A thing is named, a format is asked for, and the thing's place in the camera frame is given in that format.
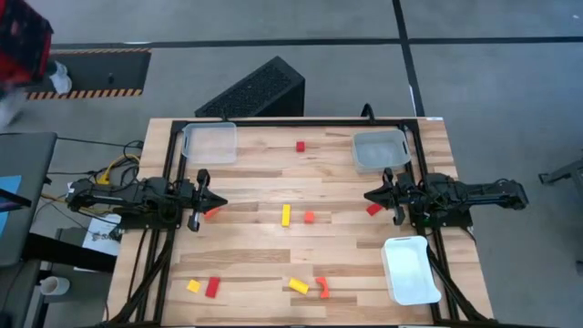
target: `gray floor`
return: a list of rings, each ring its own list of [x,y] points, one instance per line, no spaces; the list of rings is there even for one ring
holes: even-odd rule
[[[391,2],[380,0],[30,2],[52,20],[57,43],[397,36]],[[402,2],[410,37],[583,36],[577,0]],[[357,115],[364,102],[377,115],[414,113],[399,46],[156,49],[143,97],[29,102],[9,130],[143,138],[150,118],[192,116],[275,55],[306,77],[306,115]],[[580,200],[569,181],[543,187],[537,174],[582,155],[583,44],[413,46],[413,55],[426,115],[445,118],[460,178],[505,177],[527,189],[524,211],[474,210],[496,318],[579,327]],[[59,142],[51,170],[102,167],[117,154]],[[56,177],[47,190],[61,194],[71,179]],[[53,235],[68,226],[74,223],[49,209],[33,229]],[[95,323],[102,310],[95,299],[52,306],[46,327],[63,327],[65,318]]]

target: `toy block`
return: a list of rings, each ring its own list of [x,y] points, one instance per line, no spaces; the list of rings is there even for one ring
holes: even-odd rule
[[[217,295],[217,290],[219,289],[219,277],[210,277],[209,279],[209,286],[207,286],[207,292],[205,295],[210,298],[215,298]]]
[[[307,211],[305,217],[303,218],[303,222],[304,223],[313,223],[313,212],[312,211]]]
[[[210,217],[215,215],[219,210],[220,210],[220,208],[215,208],[215,209],[207,211],[206,213],[204,213],[204,219],[205,220],[209,219]]]
[[[199,292],[200,282],[197,282],[195,280],[191,280],[189,282],[189,285],[186,287],[186,289],[188,289],[191,292]]]
[[[382,210],[383,206],[379,205],[379,204],[373,204],[369,207],[366,208],[366,211],[373,216],[374,214],[376,214],[376,212],[378,212],[379,210]]]
[[[306,143],[303,141],[298,141],[295,143],[295,151],[304,152],[306,150]]]
[[[292,206],[290,204],[283,204],[283,210],[281,212],[281,225],[282,227],[290,226],[290,211]]]
[[[316,278],[316,282],[318,282],[322,286],[320,298],[330,298],[330,292],[328,291],[328,282],[326,281],[326,278],[324,277]]]
[[[288,284],[288,286],[295,291],[301,292],[304,295],[307,294],[308,290],[310,289],[310,286],[308,286],[308,284],[300,282],[299,280],[294,278],[290,278],[290,283]]]

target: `wood grain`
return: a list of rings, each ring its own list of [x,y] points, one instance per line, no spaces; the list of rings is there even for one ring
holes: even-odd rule
[[[162,174],[170,125],[169,118],[150,120],[141,178]],[[420,118],[419,125],[429,171],[456,177],[444,122]],[[391,210],[374,217],[364,211],[370,202],[363,193],[381,179],[355,171],[352,137],[376,129],[387,128],[238,128],[236,164],[205,167],[210,189],[229,204],[204,220],[198,233],[186,225],[177,232],[162,324],[430,323],[428,306],[404,307],[389,297],[384,276],[384,241],[414,235],[413,229],[395,227]],[[298,140],[306,142],[303,153],[295,151]],[[415,154],[411,139],[409,146]],[[412,164],[418,177],[415,156]],[[188,164],[186,176],[194,179],[198,169]],[[291,204],[289,228],[281,226],[283,204]],[[315,212],[314,224],[303,223],[307,210]],[[109,292],[112,313],[126,300],[140,236],[130,231],[123,237]],[[476,246],[457,229],[444,229],[444,239],[452,277],[479,311],[491,315]],[[204,296],[211,276],[221,277],[216,299]],[[319,298],[319,276],[327,278],[328,300]],[[310,285],[307,295],[287,287],[291,277]],[[201,282],[199,293],[187,291],[190,279]],[[157,287],[155,282],[151,291]],[[147,318],[155,295],[150,292]]]

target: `yellow cube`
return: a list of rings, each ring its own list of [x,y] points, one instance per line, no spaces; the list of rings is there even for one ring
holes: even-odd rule
[[[200,282],[197,282],[195,280],[191,280],[186,289],[188,289],[191,292],[199,292]]]

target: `plastic container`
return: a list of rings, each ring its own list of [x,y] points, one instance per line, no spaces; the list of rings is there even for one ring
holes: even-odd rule
[[[230,164],[237,160],[237,127],[234,123],[191,123],[182,132],[182,155],[190,163]]]
[[[391,238],[383,246],[384,274],[389,294],[401,305],[439,302],[427,258],[427,240],[421,236]]]
[[[409,145],[401,130],[357,133],[353,137],[353,157],[360,173],[398,168],[411,160]]]

